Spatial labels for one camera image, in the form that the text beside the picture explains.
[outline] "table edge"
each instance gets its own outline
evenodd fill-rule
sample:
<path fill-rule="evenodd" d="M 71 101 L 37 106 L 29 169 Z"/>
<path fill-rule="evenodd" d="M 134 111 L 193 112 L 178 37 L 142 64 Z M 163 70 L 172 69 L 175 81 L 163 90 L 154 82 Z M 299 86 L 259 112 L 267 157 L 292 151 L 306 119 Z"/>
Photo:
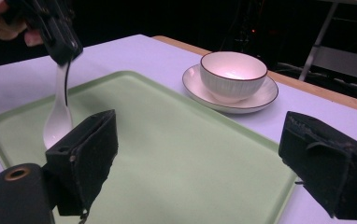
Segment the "table edge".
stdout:
<path fill-rule="evenodd" d="M 177 47 L 180 49 L 185 49 L 185 50 L 188 50 L 192 53 L 196 53 L 199 55 L 205 55 L 205 54 L 210 53 L 209 50 L 201 49 L 196 46 L 178 41 L 176 39 L 172 39 L 172 38 L 164 36 L 164 35 L 156 35 L 156 36 L 153 36 L 152 38 L 162 41 L 165 44 L 169 44 L 171 46 L 174 46 L 174 47 Z M 294 79 L 291 77 L 285 77 L 281 74 L 278 74 L 278 73 L 275 73 L 272 71 L 268 71 L 268 75 L 270 77 L 272 77 L 275 81 L 277 81 L 281 84 L 296 88 L 300 91 L 308 92 L 310 94 L 319 96 L 321 98 L 335 102 L 337 104 L 341 104 L 341 105 L 351 107 L 353 109 L 357 109 L 357 99 L 356 98 L 353 98 L 353 97 L 350 97 L 350 96 L 347 96 L 347 95 L 344 95 L 344 94 L 341 94 L 341 93 L 338 93 L 335 91 L 329 91 L 325 88 L 318 87 L 318 86 L 315 86 L 315 85 L 312 85 L 312 84 L 309 84 L 309 83 L 306 83 L 306 82 L 303 82 L 303 81 L 300 81 L 300 80 L 297 80 L 297 79 Z"/>

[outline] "white saucer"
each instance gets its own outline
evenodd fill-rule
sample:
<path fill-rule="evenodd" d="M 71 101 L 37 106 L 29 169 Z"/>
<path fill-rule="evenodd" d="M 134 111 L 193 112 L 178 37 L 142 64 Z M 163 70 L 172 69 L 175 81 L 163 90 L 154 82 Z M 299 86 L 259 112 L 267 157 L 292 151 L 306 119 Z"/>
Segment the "white saucer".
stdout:
<path fill-rule="evenodd" d="M 263 86 L 250 98 L 232 104 L 220 102 L 203 85 L 199 74 L 199 64 L 185 71 L 182 82 L 195 101 L 224 113 L 246 114 L 259 111 L 269 106 L 278 97 L 278 85 L 272 78 L 266 77 Z"/>

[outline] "bowl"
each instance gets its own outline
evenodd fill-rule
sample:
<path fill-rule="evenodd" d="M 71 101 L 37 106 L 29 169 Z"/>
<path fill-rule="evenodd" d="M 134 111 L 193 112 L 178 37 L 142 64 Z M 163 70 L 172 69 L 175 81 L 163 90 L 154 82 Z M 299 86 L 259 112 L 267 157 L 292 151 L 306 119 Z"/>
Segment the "bowl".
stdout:
<path fill-rule="evenodd" d="M 251 97 L 263 85 L 266 72 L 263 62 L 239 52 L 211 52 L 200 62 L 201 80 L 206 89 L 225 103 Z"/>

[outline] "white spoon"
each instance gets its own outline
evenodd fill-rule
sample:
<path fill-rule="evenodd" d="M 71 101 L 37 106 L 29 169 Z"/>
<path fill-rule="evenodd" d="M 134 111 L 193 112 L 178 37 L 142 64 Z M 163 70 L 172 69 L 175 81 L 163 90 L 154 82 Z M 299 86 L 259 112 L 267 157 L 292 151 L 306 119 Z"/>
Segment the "white spoon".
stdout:
<path fill-rule="evenodd" d="M 58 65 L 56 74 L 56 95 L 53 109 L 44 126 L 44 144 L 47 149 L 55 145 L 73 128 L 67 103 L 67 78 L 70 63 Z"/>

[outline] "plate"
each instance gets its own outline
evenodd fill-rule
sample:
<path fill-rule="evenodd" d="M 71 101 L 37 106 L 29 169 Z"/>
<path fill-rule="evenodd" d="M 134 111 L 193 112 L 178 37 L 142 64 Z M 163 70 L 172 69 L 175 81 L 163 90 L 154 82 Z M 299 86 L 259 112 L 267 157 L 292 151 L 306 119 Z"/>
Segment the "plate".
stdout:
<path fill-rule="evenodd" d="M 4 167 L 45 164 L 54 96 L 0 115 Z M 115 109 L 118 155 L 87 224 L 278 223 L 296 175 L 278 144 L 138 73 L 68 91 L 73 123 Z M 79 223 L 59 217 L 56 223 Z"/>
<path fill-rule="evenodd" d="M 182 82 L 195 101 L 224 113 L 246 114 L 256 112 L 271 105 L 278 97 L 278 85 L 272 78 L 266 77 L 263 86 L 250 98 L 232 104 L 218 101 L 203 85 L 199 74 L 199 64 L 185 71 Z"/>

